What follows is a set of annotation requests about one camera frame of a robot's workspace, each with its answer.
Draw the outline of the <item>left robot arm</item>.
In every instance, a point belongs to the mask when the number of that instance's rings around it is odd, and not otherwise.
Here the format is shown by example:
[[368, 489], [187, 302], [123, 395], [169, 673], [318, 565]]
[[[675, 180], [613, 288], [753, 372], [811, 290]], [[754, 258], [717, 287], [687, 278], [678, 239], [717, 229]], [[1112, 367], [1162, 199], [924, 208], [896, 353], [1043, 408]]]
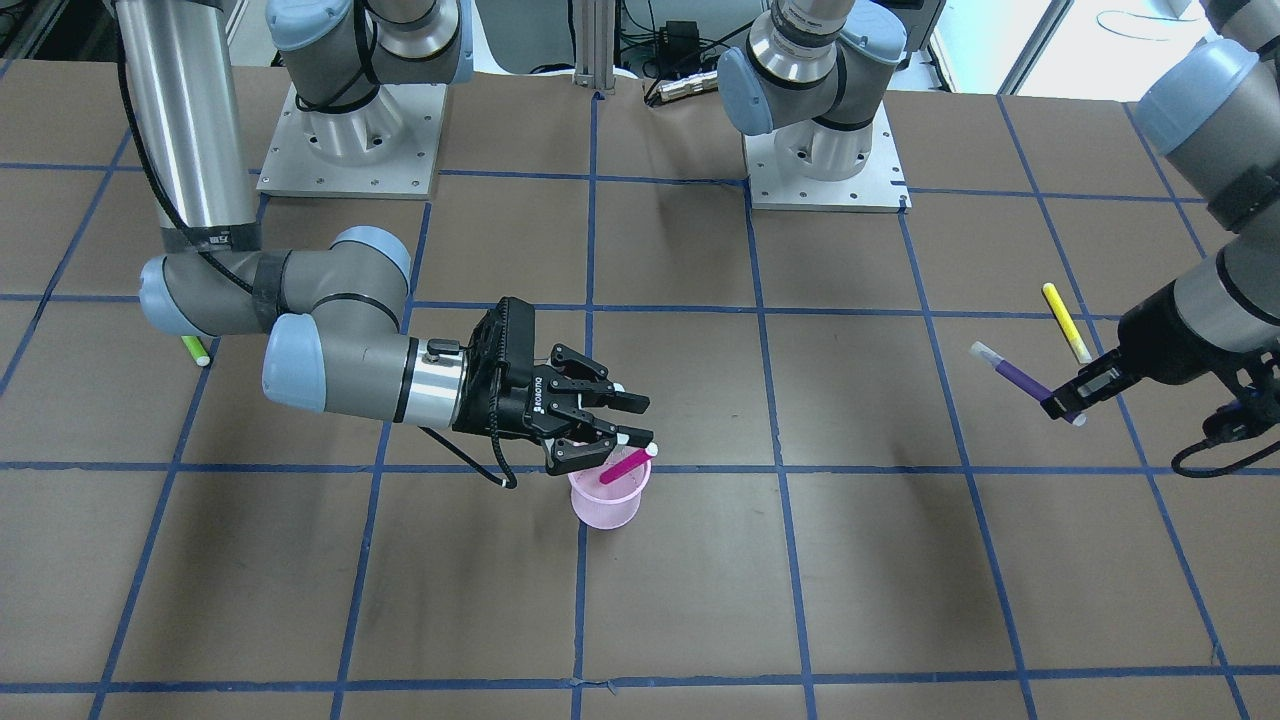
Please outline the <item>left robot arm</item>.
[[[1160, 77], [1134, 120], [1233, 238], [1128, 311], [1117, 347], [1042, 398], [1052, 419], [1143, 379], [1212, 373], [1243, 409], [1277, 420], [1277, 4], [1203, 8], [1216, 40]], [[904, 50], [902, 23], [881, 6], [774, 1], [717, 61], [719, 94], [746, 136], [799, 123], [859, 133]]]

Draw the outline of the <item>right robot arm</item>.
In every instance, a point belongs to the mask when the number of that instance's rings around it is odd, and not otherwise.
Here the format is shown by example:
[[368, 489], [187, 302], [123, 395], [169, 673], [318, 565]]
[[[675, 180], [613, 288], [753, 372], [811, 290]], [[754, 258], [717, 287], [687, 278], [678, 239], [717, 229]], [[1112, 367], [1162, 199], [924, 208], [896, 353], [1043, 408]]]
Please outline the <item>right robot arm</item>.
[[[140, 273], [161, 332], [265, 334], [261, 386], [276, 404], [525, 439], [549, 475], [607, 465], [622, 447], [657, 455], [650, 430], [595, 415], [649, 398], [563, 345], [544, 363], [535, 310], [500, 299], [468, 341], [402, 331], [412, 260], [392, 233], [340, 232], [323, 251], [262, 247], [236, 128], [224, 1], [114, 1], [116, 78], [134, 149], [161, 214], [165, 251]], [[466, 1], [270, 1], [268, 32], [291, 73], [314, 156], [339, 167], [406, 158], [410, 123], [392, 85], [453, 85], [474, 68]]]

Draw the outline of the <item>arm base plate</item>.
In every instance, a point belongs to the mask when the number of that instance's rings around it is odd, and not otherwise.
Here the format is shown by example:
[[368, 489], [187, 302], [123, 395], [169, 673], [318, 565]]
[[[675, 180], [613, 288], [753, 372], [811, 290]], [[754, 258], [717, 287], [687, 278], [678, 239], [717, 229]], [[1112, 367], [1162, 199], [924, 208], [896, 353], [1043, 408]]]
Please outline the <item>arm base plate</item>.
[[900, 213], [913, 208], [884, 104], [860, 129], [836, 131], [806, 120], [745, 136], [742, 149], [756, 209]]
[[384, 85], [346, 114], [302, 111], [289, 91], [257, 190], [273, 197], [428, 200], [445, 85]]

